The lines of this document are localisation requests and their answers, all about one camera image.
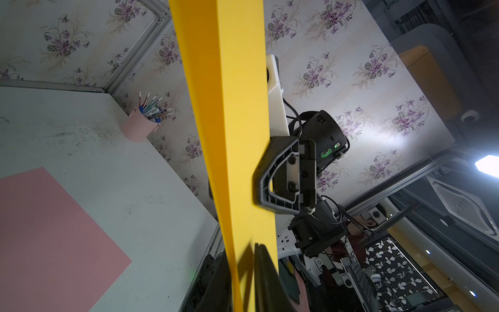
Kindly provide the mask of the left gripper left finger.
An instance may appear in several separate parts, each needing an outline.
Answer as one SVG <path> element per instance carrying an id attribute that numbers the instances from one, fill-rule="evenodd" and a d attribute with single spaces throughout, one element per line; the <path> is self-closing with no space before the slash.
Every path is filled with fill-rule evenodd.
<path id="1" fill-rule="evenodd" d="M 218 265 L 195 311 L 231 311 L 231 273 L 225 252 L 219 257 Z"/>

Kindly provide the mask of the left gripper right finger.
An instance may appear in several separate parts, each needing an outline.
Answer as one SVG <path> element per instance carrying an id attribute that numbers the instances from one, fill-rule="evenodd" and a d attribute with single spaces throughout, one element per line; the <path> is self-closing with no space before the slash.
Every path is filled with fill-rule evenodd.
<path id="1" fill-rule="evenodd" d="M 296 311 L 281 284 L 279 274 L 265 245 L 255 245 L 253 266 L 256 311 Z"/>

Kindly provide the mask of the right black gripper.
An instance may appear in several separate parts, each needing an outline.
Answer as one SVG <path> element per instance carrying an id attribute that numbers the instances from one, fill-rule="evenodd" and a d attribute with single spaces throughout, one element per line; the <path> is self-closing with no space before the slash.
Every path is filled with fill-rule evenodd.
<path id="1" fill-rule="evenodd" d="M 289 191 L 287 168 L 291 157 L 300 156 L 300 191 Z M 317 203 L 317 155 L 312 139 L 273 136 L 253 174 L 253 201 L 275 214 L 298 214 Z"/>

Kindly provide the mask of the yellow rectangular paper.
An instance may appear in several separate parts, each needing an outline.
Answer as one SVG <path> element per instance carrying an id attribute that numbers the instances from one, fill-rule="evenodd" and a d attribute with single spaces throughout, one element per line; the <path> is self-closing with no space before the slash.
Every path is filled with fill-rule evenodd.
<path id="1" fill-rule="evenodd" d="M 235 311 L 255 311 L 253 250 L 277 257 L 274 213 L 253 200 L 270 140 L 262 1 L 171 1 L 188 91 L 222 230 Z"/>

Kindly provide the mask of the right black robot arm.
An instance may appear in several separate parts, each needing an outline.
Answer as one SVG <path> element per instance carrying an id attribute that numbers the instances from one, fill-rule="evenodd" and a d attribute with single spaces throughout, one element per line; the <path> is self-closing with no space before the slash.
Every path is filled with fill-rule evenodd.
<path id="1" fill-rule="evenodd" d="M 254 175 L 254 201 L 275 214 L 290 215 L 295 247 L 315 257 L 344 231 L 320 195 L 335 178 L 332 165 L 350 149 L 348 137 L 324 110 L 306 111 L 288 125 L 288 136 L 273 136 Z"/>

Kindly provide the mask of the pink rectangular paper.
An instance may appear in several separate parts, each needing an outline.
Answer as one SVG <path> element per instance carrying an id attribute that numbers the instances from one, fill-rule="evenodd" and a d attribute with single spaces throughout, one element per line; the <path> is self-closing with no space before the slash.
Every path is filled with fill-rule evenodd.
<path id="1" fill-rule="evenodd" d="M 89 311 L 130 262 L 45 169 L 1 179 L 2 311 Z"/>

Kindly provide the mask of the pens in cup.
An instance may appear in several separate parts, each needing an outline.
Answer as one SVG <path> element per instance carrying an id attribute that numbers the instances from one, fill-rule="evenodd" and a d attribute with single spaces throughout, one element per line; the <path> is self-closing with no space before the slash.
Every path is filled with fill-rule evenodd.
<path id="1" fill-rule="evenodd" d="M 149 97 L 139 106 L 139 111 L 149 120 L 160 124 L 165 120 L 175 120 L 178 109 L 175 106 L 175 97 L 170 91 L 162 96 Z"/>

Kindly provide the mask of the pink pen cup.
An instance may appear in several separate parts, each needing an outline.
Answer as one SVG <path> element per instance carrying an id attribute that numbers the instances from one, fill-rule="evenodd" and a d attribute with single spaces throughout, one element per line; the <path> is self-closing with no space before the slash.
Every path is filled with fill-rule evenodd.
<path id="1" fill-rule="evenodd" d="M 140 109 L 135 107 L 127 120 L 120 126 L 124 137 L 132 142 L 140 143 L 160 128 L 161 123 L 147 119 Z"/>

